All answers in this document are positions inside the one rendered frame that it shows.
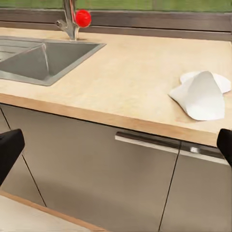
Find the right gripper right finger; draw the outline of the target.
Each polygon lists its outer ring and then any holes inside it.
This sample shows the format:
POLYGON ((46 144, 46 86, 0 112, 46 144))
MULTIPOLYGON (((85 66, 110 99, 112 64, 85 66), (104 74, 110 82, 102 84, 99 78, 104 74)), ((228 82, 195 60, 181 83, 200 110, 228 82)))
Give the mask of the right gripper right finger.
POLYGON ((222 128, 218 134, 217 147, 232 166, 232 130, 222 128))

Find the saucer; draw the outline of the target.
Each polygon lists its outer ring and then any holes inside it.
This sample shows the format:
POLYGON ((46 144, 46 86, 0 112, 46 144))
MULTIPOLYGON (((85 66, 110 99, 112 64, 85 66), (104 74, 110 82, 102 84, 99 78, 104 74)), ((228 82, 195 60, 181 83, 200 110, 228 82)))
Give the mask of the saucer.
MULTIPOLYGON (((199 73, 201 73, 201 72, 196 71, 196 72, 186 73, 180 78, 180 81, 181 81, 181 83, 184 83, 187 80, 189 80, 191 77, 193 77, 199 73)), ((229 79, 227 79, 223 76, 220 76, 218 74, 214 74, 214 73, 212 75, 213 75, 213 77, 214 77, 214 79, 215 79, 215 81, 216 81, 216 83, 217 83, 217 85, 220 88, 222 93, 225 93, 225 92, 232 90, 232 82, 229 79)))

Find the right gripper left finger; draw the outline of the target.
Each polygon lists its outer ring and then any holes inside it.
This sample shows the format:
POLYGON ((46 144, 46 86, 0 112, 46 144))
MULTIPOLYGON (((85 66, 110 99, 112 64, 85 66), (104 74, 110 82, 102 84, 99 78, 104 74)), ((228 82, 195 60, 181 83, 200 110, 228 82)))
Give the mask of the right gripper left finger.
POLYGON ((21 129, 0 134, 0 186, 25 147, 21 129))

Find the paper coffee filter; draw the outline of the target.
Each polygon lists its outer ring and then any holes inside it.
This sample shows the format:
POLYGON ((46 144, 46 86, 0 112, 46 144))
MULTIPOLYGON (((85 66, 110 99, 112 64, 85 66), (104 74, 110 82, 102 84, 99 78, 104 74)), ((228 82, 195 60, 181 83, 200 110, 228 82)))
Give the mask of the paper coffee filter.
POLYGON ((224 118, 225 101, 210 71, 201 72, 170 90, 168 95, 176 100, 185 112, 196 120, 224 118))

